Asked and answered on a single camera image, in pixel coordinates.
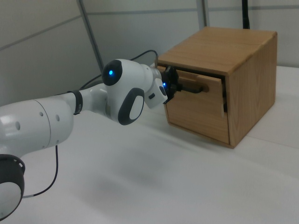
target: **white tabletop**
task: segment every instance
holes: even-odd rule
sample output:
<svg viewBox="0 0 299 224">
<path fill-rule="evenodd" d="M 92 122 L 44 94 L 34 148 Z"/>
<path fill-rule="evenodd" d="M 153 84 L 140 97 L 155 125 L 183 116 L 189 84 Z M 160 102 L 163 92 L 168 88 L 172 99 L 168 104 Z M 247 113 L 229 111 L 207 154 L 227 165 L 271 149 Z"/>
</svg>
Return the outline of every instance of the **white tabletop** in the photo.
<svg viewBox="0 0 299 224">
<path fill-rule="evenodd" d="M 274 106 L 235 149 L 167 124 L 145 108 L 129 126 L 75 116 L 46 193 L 3 224 L 299 223 L 299 69 L 278 67 Z M 22 158 L 25 195 L 45 189 L 55 150 Z"/>
</svg>

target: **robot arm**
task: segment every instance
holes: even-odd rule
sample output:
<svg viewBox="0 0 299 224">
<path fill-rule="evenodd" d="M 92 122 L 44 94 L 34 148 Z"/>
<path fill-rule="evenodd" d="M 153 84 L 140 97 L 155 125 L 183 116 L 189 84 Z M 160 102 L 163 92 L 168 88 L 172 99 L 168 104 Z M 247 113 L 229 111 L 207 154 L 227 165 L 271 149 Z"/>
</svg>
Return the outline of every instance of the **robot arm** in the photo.
<svg viewBox="0 0 299 224">
<path fill-rule="evenodd" d="M 73 115 L 89 110 L 122 125 L 138 119 L 144 102 L 167 100 L 160 72 L 128 60 L 113 60 L 103 83 L 80 91 L 0 107 L 0 221 L 19 205 L 24 192 L 23 155 L 55 146 L 73 128 Z"/>
</svg>

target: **wooden box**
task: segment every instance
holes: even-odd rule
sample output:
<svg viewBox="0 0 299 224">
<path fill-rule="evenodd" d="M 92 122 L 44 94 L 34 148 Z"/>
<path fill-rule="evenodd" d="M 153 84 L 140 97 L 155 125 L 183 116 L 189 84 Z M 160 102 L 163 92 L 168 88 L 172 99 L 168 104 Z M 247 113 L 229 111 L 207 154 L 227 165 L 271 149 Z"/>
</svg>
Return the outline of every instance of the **wooden box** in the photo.
<svg viewBox="0 0 299 224">
<path fill-rule="evenodd" d="M 169 124 L 234 148 L 275 102 L 277 33 L 204 28 L 159 56 L 179 82 L 203 92 L 177 92 Z"/>
</svg>

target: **wooden cabinet top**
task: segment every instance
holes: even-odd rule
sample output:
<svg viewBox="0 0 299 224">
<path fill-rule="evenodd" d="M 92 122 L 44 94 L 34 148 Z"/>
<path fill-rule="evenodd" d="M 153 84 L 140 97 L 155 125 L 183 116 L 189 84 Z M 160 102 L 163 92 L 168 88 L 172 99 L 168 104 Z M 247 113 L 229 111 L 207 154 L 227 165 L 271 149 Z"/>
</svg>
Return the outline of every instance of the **wooden cabinet top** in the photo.
<svg viewBox="0 0 299 224">
<path fill-rule="evenodd" d="M 159 56 L 158 64 L 228 76 L 275 36 L 274 31 L 205 27 Z"/>
</svg>

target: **drawer front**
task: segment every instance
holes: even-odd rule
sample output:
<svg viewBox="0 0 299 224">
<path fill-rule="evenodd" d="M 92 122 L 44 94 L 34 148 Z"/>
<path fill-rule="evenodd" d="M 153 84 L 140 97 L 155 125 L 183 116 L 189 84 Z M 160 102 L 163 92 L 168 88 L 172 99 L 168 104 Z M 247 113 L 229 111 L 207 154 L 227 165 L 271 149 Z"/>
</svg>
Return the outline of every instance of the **drawer front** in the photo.
<svg viewBox="0 0 299 224">
<path fill-rule="evenodd" d="M 203 87 L 200 93 L 176 92 L 166 104 L 168 122 L 229 144 L 228 115 L 221 80 L 185 71 L 177 71 L 179 83 L 189 89 Z"/>
</svg>

